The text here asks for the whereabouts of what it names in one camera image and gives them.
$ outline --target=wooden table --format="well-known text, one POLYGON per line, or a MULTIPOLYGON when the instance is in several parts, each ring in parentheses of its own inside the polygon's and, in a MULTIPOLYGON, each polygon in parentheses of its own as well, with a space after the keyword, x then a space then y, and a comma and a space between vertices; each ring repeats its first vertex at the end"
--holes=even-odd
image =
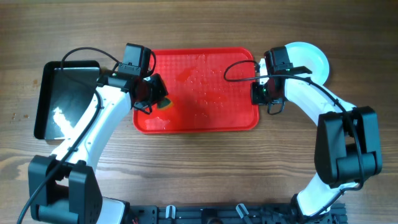
MULTIPOLYGON (((379 116, 383 170, 341 199, 350 223, 398 222, 396 1, 95 1, 0 5, 0 223, 15 223, 28 199, 32 157, 59 144, 33 137, 47 62, 82 46, 121 58, 127 42, 152 49, 243 46, 259 60, 295 41, 326 53, 331 91, 379 116)), ((95 52, 72 58, 113 65, 95 52)), ((158 206, 288 202, 315 173, 316 127, 292 103, 277 116, 260 109, 252 131, 232 133, 144 135, 126 116, 98 165, 102 194, 158 206)))

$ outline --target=round white plate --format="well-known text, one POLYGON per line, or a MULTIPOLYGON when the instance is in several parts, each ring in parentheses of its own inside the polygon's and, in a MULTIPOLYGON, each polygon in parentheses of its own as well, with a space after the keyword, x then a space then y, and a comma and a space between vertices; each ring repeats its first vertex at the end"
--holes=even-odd
POLYGON ((329 62, 326 55, 316 46, 305 42, 285 45, 293 67, 306 66, 312 71, 311 80, 323 85, 329 76, 329 62))

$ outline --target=tabletop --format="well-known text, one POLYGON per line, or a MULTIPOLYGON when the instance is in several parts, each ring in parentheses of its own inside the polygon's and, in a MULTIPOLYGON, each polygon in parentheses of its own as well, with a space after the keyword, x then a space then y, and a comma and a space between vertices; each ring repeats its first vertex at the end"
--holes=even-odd
MULTIPOLYGON (((151 49, 242 46, 259 60, 303 41, 329 59, 326 87, 378 115, 383 170, 340 199, 350 223, 398 222, 398 17, 396 1, 105 2, 3 0, 0 5, 0 223, 15 223, 28 199, 27 167, 59 141, 35 139, 42 70, 76 47, 123 56, 151 49)), ((112 67, 106 56, 77 52, 112 67)), ((315 173, 316 126, 293 103, 250 131, 145 135, 131 113, 111 136, 96 177, 102 194, 133 205, 289 202, 315 173)), ((26 223, 34 223, 30 213, 26 223)))

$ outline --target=wood grain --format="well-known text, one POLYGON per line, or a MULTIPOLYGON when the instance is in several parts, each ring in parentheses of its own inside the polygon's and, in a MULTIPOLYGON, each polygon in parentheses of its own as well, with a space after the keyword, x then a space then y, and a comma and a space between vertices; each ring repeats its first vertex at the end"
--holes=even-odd
MULTIPOLYGON (((350 223, 398 222, 397 1, 55 2, 0 5, 0 223, 15 223, 28 199, 29 161, 59 144, 33 137, 47 62, 82 46, 121 58, 127 42, 152 49, 243 46, 259 59, 294 41, 326 53, 331 91, 379 116, 383 171, 341 199, 350 223)), ((72 58, 112 66, 93 52, 72 58)), ((277 116, 261 108, 252 131, 233 133, 146 136, 130 114, 96 176, 103 195, 135 205, 288 202, 315 173, 315 134, 291 103, 277 116)), ((26 223, 33 223, 29 215, 26 223)))

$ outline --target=black tray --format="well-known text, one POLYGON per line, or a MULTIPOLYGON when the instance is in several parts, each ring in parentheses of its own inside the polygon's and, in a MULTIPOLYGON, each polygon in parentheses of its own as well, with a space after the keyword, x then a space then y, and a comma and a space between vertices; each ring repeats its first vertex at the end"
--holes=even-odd
POLYGON ((63 139, 75 127, 94 95, 100 65, 96 61, 60 62, 44 66, 34 129, 37 139, 63 139), (73 81, 86 83, 92 90, 73 81))

